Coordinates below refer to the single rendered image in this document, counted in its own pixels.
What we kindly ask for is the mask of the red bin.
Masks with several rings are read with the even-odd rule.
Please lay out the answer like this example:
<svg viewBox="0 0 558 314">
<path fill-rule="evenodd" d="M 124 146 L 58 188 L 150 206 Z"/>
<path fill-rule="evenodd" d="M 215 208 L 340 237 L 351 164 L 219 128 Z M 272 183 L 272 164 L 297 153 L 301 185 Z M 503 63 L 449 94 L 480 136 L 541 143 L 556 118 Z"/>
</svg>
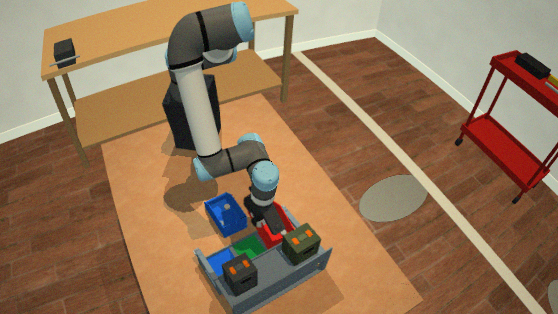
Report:
<svg viewBox="0 0 558 314">
<path fill-rule="evenodd" d="M 281 205 L 279 205 L 278 203 L 276 203 L 275 201 L 273 201 L 274 206 L 276 207 L 276 210 L 280 216 L 280 218 L 282 219 L 285 227 L 286 227 L 286 231 L 287 233 L 294 230 L 294 227 L 292 226 L 291 222 L 289 221 L 287 215 L 285 214 L 284 210 L 282 209 Z M 277 235 L 273 235 L 267 224 L 263 225 L 263 223 L 261 222 L 262 227 L 261 228 L 257 228 L 257 231 L 259 232 L 263 242 L 265 243 L 267 249 L 279 244 L 282 242 L 283 236 L 278 233 Z"/>
</svg>

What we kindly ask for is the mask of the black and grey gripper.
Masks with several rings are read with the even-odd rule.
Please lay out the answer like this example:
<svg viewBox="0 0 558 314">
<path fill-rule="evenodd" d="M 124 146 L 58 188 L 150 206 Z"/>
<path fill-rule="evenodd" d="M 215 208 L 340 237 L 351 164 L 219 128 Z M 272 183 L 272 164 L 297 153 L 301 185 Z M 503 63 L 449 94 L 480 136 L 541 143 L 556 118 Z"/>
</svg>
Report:
<svg viewBox="0 0 558 314">
<path fill-rule="evenodd" d="M 249 213 L 251 214 L 252 217 L 255 216 L 255 217 L 253 217 L 253 220 L 251 219 L 251 223 L 252 223 L 255 227 L 262 227 L 261 222 L 263 223 L 263 225 L 265 225 L 266 222 L 264 221 L 264 219 L 263 219 L 263 217 L 262 217 L 262 215 L 261 215 L 261 213 L 260 213 L 258 207 L 259 207 L 259 208 L 267 208 L 267 207 L 269 207 L 273 202 L 272 202 L 271 204 L 267 205 L 267 206 L 260 206 L 260 205 L 255 204 L 255 203 L 253 202 L 253 200 L 252 200 L 252 202 L 251 202 L 251 199 L 250 199 L 251 196 L 250 196 L 250 195 L 251 195 L 251 194 L 249 194 L 248 196 L 246 196 L 246 197 L 244 198 L 244 206 L 245 206 L 246 209 L 249 211 Z M 253 205 L 253 204 L 254 204 L 254 205 Z M 247 205 L 247 206 L 246 206 L 246 205 Z M 250 209 L 251 209 L 251 210 L 250 210 Z M 251 213 L 251 212 L 252 212 L 252 213 Z M 254 214 L 253 214 L 253 213 L 254 213 Z M 257 222 L 257 221 L 258 221 L 258 222 Z M 264 223 L 264 222 L 265 222 L 265 223 Z"/>
</svg>

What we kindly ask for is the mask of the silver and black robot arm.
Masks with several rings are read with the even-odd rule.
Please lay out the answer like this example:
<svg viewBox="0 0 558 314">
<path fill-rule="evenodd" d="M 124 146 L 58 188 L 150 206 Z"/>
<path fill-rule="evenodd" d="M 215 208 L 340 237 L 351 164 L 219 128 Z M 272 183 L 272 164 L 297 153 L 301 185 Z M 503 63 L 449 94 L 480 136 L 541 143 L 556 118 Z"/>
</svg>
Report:
<svg viewBox="0 0 558 314">
<path fill-rule="evenodd" d="M 171 96 L 183 103 L 197 151 L 193 163 L 198 179 L 206 181 L 246 169 L 252 183 L 251 199 L 267 206 L 275 199 L 279 169 L 256 133 L 244 134 L 236 146 L 222 150 L 202 71 L 235 61 L 236 46 L 253 39 L 246 3 L 232 2 L 181 18 L 170 35 L 165 60 Z M 273 235 L 286 229 L 273 203 L 258 209 Z"/>
</svg>

